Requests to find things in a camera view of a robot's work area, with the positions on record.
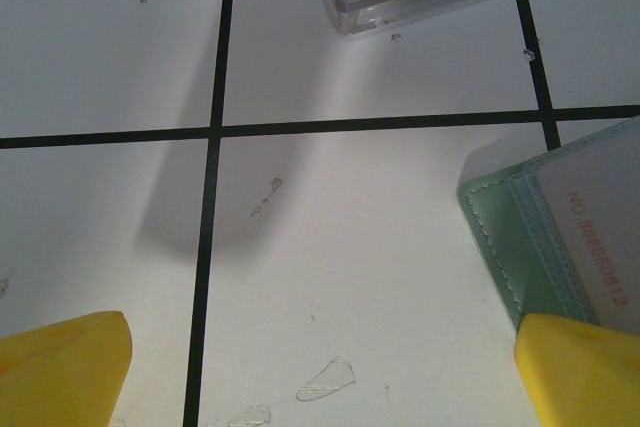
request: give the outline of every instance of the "white table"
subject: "white table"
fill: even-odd
[[[555,108],[638,103],[640,0],[531,3]],[[208,125],[219,9],[0,0],[0,137]],[[234,0],[224,125],[535,110],[523,48],[515,0],[355,38]],[[127,427],[182,422],[206,143],[0,152],[0,335],[122,310]],[[544,150],[539,124],[223,139],[200,425],[537,425],[455,189]],[[297,401],[338,355],[356,384]]]

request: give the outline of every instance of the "grid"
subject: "grid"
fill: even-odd
[[[196,128],[156,129],[120,132],[100,132],[72,135],[47,135],[0,139],[0,149],[79,146],[206,139],[207,155],[201,210],[200,234],[196,260],[192,324],[187,368],[187,384],[183,425],[197,426],[206,330],[206,311],[211,270],[215,201],[218,181],[220,145],[223,138],[290,135],[370,130],[397,130],[430,127],[480,126],[493,124],[539,123],[546,146],[552,150],[561,146],[557,123],[572,120],[629,118],[640,115],[640,105],[607,107],[553,108],[542,53],[529,0],[516,0],[525,48],[533,54],[529,63],[537,110],[496,111],[462,114],[439,114],[345,120],[303,121],[224,126],[229,40],[231,35],[233,0],[222,0],[213,99],[209,126]]]

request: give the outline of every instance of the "printed serial number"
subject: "printed serial number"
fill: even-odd
[[[587,213],[587,206],[580,199],[578,192],[568,194],[571,212],[576,217],[584,219]],[[629,298],[625,295],[625,291],[620,287],[620,279],[616,272],[615,263],[609,257],[604,242],[600,239],[598,231],[595,228],[593,220],[580,220],[578,225],[584,237],[584,241],[589,248],[589,253],[600,272],[600,278],[604,287],[609,291],[611,302],[618,307],[626,307],[629,304]]]

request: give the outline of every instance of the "yellow plastic piece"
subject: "yellow plastic piece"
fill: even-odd
[[[0,339],[0,424],[106,427],[131,363],[120,312]]]
[[[543,426],[640,426],[640,337],[530,314],[515,357]]]

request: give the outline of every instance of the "label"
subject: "label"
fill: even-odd
[[[537,178],[600,323],[640,334],[640,133],[615,135]]]

